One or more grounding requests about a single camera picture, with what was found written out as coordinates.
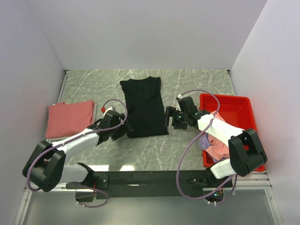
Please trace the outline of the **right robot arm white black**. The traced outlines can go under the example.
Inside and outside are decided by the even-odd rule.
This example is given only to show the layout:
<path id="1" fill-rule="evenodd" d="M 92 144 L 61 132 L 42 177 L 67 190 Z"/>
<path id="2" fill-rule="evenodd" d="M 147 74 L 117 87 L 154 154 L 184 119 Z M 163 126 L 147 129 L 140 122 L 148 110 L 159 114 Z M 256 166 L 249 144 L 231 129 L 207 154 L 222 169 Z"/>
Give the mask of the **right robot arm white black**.
<path id="1" fill-rule="evenodd" d="M 237 174 L 244 177 L 268 161 L 263 145 L 254 129 L 244 130 L 232 126 L 218 119 L 215 114 L 197 109 L 191 97 L 176 100 L 179 109 L 172 106 L 166 107 L 166 127 L 169 126 L 169 118 L 172 118 L 172 126 L 175 129 L 193 127 L 212 135 L 229 148 L 229 158 L 209 168 L 209 173 L 206 175 L 206 183 L 209 186 L 218 186 L 222 178 L 227 176 Z"/>

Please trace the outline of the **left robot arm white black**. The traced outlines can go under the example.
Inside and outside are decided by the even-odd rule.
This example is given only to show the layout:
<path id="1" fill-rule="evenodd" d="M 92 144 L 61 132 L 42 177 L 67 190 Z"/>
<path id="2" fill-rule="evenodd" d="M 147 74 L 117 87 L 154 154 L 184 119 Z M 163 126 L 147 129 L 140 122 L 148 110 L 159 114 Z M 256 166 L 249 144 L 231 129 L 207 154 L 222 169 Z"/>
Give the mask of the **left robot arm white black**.
<path id="1" fill-rule="evenodd" d="M 103 118 L 74 136 L 53 143 L 39 142 L 22 174 L 28 184 L 34 183 L 38 190 L 44 192 L 49 192 L 59 183 L 76 182 L 82 188 L 92 188 L 97 182 L 95 172 L 83 163 L 68 166 L 65 164 L 66 160 L 108 139 L 117 140 L 131 130 L 127 114 L 120 114 L 109 108 Z"/>

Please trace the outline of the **black t-shirt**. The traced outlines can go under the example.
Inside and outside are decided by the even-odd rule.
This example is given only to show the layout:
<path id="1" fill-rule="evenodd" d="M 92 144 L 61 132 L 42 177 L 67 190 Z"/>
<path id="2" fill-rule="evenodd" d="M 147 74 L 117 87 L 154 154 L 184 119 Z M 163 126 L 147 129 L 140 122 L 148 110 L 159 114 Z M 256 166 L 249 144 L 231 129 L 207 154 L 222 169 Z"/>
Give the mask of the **black t-shirt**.
<path id="1" fill-rule="evenodd" d="M 149 76 L 142 80 L 120 81 L 124 92 L 127 121 L 132 129 L 128 138 L 168 135 L 161 97 L 161 78 Z"/>

